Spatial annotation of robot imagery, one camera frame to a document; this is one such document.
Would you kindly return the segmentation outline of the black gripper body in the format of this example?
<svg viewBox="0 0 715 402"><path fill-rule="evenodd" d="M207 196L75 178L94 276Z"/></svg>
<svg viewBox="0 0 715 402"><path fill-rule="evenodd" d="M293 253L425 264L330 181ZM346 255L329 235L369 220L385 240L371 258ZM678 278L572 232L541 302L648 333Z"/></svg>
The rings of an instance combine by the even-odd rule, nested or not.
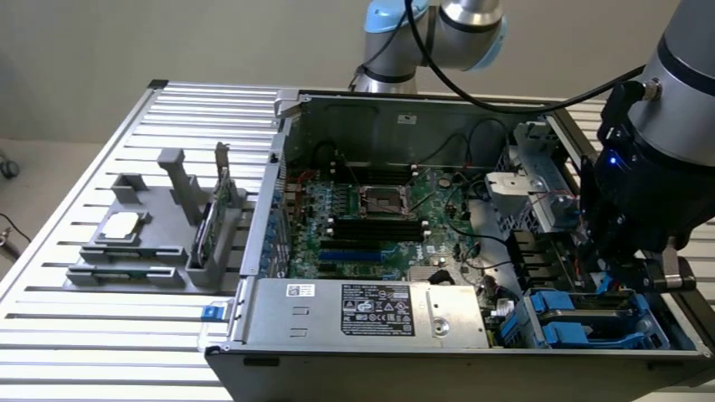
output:
<svg viewBox="0 0 715 402"><path fill-rule="evenodd" d="M697 226L714 216L714 170L661 153L632 122L633 106L654 84L629 80L616 86L597 131L598 158L581 165L588 240L581 259L617 267L637 252L677 263Z"/></svg>

